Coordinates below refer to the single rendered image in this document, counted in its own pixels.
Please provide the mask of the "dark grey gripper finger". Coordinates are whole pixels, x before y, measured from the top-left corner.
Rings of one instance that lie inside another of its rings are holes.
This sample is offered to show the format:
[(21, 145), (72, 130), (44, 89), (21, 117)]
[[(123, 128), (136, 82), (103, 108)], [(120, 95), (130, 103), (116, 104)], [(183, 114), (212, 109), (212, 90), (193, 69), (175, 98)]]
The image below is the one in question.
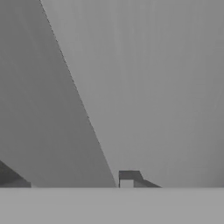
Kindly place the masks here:
[(151, 183), (149, 180), (144, 179), (140, 171), (119, 171), (120, 188), (159, 188), (159, 185)]

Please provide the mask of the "light grey fridge door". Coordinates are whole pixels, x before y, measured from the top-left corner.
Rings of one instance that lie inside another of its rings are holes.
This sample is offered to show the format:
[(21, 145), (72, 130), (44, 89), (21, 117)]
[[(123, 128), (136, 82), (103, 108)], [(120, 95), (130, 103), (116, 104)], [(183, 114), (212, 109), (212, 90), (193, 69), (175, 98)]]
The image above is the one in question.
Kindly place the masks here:
[(41, 0), (113, 173), (224, 187), (224, 0)]

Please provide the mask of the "darker grey fridge door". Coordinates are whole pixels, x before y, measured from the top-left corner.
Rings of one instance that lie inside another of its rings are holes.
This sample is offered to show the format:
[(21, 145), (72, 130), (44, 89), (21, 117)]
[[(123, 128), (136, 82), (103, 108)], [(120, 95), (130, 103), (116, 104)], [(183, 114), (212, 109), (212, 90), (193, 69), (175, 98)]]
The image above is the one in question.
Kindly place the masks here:
[(116, 184), (40, 0), (0, 0), (0, 160), (37, 187)]

